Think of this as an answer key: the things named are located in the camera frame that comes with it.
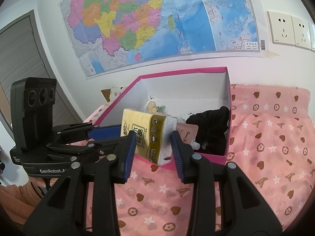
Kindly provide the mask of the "left forearm orange sleeve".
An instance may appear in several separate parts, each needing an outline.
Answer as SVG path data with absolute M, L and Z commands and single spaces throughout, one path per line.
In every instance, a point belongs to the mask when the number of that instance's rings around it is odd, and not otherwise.
M 45 188 L 45 180 L 34 177 L 29 177 L 29 181 L 21 186 L 1 185 L 1 205 L 10 219 L 23 225 L 45 196 Z

